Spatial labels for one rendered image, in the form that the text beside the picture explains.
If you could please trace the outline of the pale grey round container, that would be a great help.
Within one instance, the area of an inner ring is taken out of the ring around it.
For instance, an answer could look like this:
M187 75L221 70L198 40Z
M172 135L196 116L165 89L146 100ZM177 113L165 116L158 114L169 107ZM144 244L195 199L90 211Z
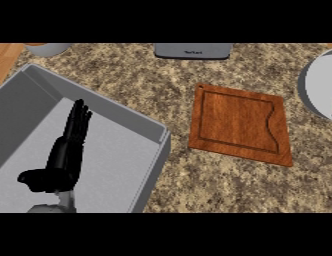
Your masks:
M68 50L71 43L26 43L25 47L34 55L51 57Z

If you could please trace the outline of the grey flat appliance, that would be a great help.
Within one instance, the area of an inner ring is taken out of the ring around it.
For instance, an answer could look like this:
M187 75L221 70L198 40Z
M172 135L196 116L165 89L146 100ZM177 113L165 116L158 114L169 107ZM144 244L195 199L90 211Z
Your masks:
M227 59L231 43L156 43L155 56L174 59Z

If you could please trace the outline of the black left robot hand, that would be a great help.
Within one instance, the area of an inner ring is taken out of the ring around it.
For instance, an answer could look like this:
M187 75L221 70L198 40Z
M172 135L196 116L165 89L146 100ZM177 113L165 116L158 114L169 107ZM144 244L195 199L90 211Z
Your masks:
M56 139L44 169L23 171L17 181L32 192L65 192L76 185L88 123L93 113L82 99L73 103L62 136Z

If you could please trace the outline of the brown wooden cutting board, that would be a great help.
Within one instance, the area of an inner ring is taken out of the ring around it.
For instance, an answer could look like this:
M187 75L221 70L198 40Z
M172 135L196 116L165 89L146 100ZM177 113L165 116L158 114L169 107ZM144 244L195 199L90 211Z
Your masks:
M198 84L189 147L291 167L283 98Z

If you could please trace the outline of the large grey sink basin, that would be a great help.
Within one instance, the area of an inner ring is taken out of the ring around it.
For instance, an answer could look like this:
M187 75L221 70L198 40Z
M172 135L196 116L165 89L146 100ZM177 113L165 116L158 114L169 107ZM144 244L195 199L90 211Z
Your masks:
M0 86L0 213L25 213L57 198L19 174L47 164L73 102L93 112L75 185L79 213L140 212L171 150L167 126L35 64Z

